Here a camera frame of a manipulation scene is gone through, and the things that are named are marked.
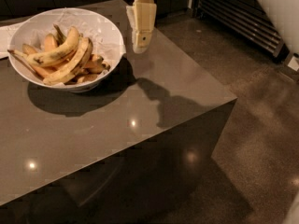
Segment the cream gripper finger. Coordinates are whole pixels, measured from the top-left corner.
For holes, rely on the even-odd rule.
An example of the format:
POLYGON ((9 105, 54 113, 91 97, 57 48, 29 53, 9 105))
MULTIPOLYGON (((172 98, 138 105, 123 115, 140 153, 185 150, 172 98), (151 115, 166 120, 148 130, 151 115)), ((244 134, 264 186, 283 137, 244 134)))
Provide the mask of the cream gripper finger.
POLYGON ((135 0, 133 12, 135 18, 135 46, 145 49, 149 46, 156 18, 157 5, 154 0, 135 0))

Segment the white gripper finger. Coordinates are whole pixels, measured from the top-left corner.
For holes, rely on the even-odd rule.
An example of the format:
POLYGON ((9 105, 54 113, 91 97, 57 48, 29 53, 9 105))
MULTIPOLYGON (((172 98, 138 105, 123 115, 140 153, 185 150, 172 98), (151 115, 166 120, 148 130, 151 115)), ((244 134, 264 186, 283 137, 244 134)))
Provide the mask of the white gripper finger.
POLYGON ((132 28, 132 45, 133 52, 136 54, 141 54, 145 52, 148 48, 148 35, 145 33, 138 32, 135 28, 135 13, 132 6, 126 7, 126 14, 132 28))

